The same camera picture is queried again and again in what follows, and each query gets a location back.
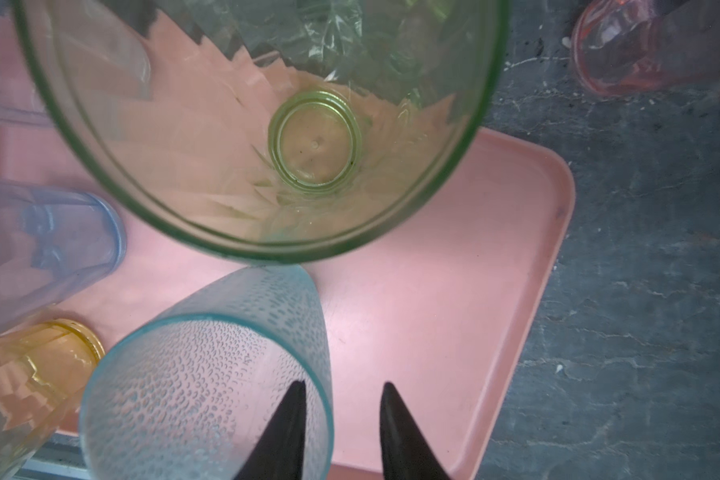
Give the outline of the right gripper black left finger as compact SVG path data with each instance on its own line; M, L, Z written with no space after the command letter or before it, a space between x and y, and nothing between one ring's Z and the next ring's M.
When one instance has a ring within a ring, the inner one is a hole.
M293 381L235 480L300 480L303 475L307 391Z

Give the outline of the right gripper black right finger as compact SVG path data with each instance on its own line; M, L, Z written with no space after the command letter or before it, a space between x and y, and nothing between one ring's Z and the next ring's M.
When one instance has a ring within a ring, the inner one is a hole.
M385 479L450 480L392 382L383 386L379 432Z

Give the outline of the teal plastic cup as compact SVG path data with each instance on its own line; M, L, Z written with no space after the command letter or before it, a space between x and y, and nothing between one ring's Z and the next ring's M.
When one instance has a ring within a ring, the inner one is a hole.
M306 387L303 475L323 479L334 412L317 287L298 265L240 269L105 354L82 397L85 464L95 479L231 479L295 381Z

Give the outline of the pink tray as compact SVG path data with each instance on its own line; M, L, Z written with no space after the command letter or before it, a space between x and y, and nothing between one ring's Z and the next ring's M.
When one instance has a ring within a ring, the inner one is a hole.
M96 190L127 209L50 120L0 123L0 176ZM327 321L337 477L379 475L371 417L387 380L420 415L444 467L458 479L475 475L573 203L559 156L479 127L449 179L411 217L349 252L304 262ZM138 278L120 273L70 300L96 313L114 340L244 263L179 242L129 210L128 219Z

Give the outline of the tall yellow plastic cup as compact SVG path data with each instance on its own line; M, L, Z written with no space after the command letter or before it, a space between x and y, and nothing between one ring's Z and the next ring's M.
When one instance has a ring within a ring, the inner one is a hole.
M0 479L18 471L79 409L104 355L97 335L69 319L0 336Z

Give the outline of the blue plastic cup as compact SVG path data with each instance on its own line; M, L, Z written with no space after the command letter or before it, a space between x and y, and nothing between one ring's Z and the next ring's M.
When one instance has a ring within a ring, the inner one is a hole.
M0 179L0 335L110 275L126 249L101 197Z

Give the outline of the tall green plastic cup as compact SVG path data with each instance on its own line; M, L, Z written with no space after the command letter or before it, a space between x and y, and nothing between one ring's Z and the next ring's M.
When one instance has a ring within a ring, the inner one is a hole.
M506 1L14 1L49 117L130 212L247 263L411 217L483 120Z

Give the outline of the clear plastic cup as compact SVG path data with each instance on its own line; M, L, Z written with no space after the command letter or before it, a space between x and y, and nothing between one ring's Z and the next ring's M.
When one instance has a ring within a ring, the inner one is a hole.
M87 93L147 98L151 65L135 32L100 1L57 5L56 31L76 86ZM7 1L0 1L0 123L51 124L26 67Z

